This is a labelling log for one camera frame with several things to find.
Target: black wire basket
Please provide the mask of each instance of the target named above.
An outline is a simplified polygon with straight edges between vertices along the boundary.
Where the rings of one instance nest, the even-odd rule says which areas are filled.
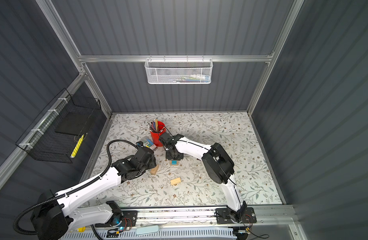
[[[101,111],[96,98],[68,95],[36,129],[28,127],[16,145],[39,161],[72,163]]]

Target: wooden block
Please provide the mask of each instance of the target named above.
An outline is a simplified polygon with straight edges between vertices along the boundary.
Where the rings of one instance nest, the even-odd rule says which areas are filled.
[[[177,185],[179,183],[181,183],[181,178],[179,178],[179,177],[171,180],[171,185],[172,186]]]
[[[154,167],[154,168],[152,168],[152,169],[151,169],[151,171],[150,171],[151,175],[156,175],[156,173],[157,173],[157,172],[158,172],[158,170],[159,170],[159,166],[160,166],[160,165],[156,165],[156,167]]]

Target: leaf pattern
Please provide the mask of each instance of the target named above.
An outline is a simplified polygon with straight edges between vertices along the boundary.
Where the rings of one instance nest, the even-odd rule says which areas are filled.
[[[146,122],[158,118],[169,131],[182,134],[204,144],[220,143],[234,161],[234,179],[242,199],[247,204],[281,204],[272,176],[246,113],[177,113],[177,114],[117,114],[105,139],[104,146],[91,176],[107,165],[106,145],[114,139],[136,142],[151,136]],[[115,142],[110,147],[115,162],[135,153],[134,147]],[[83,206],[95,206],[114,200],[120,207],[225,205],[226,199],[219,184],[213,182],[201,161],[184,155],[177,166],[165,159],[162,147],[155,150],[156,175],[147,170],[141,177],[109,188]],[[170,180],[181,178],[171,186]]]

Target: corrugated wall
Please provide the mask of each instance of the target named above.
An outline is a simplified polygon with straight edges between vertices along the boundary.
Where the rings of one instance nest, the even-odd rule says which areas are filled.
[[[267,55],[292,0],[53,3],[82,55]],[[150,85],[139,63],[88,66],[114,112],[218,111],[248,108],[264,63],[215,63],[212,83],[186,86]]]
[[[309,239],[368,239],[368,1],[304,3],[253,119]]]
[[[0,165],[77,74],[35,1],[0,1]]]
[[[81,85],[76,95],[93,97],[85,84]],[[79,183],[106,119],[101,112],[72,164],[36,161],[29,156],[23,160],[0,190],[0,239],[38,239],[37,236],[16,233],[12,228],[14,219],[22,210],[35,204],[44,191],[51,189],[57,192]],[[33,230],[30,216],[31,213],[22,218],[22,228]]]

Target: white mesh basket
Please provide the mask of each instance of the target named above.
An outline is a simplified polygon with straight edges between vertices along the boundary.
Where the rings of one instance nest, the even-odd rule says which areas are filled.
[[[150,84],[210,84],[213,62],[164,62],[145,60]]]

